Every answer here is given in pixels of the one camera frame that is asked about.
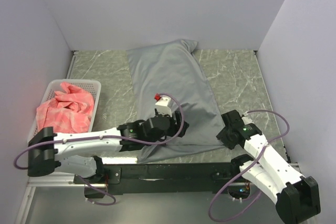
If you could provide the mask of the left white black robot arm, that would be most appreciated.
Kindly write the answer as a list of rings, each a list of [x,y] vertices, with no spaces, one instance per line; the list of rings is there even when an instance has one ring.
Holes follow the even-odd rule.
[[[183,137],[188,128],[180,111],[173,115],[156,113],[146,121],[137,120],[99,132],[55,133],[52,127],[44,127],[28,143],[28,176],[42,177],[58,170],[99,183],[105,176],[102,159],[84,154],[133,152],[151,145],[165,145]]]

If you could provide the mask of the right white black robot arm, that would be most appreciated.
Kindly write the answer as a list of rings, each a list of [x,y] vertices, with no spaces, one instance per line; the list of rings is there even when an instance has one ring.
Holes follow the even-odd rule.
[[[234,181],[246,179],[275,204],[283,223],[302,223],[321,212],[319,186],[313,177],[287,163],[246,115],[232,110],[222,114],[222,119],[225,127],[217,139],[230,150],[239,145],[246,153],[232,159],[232,179],[220,193]]]

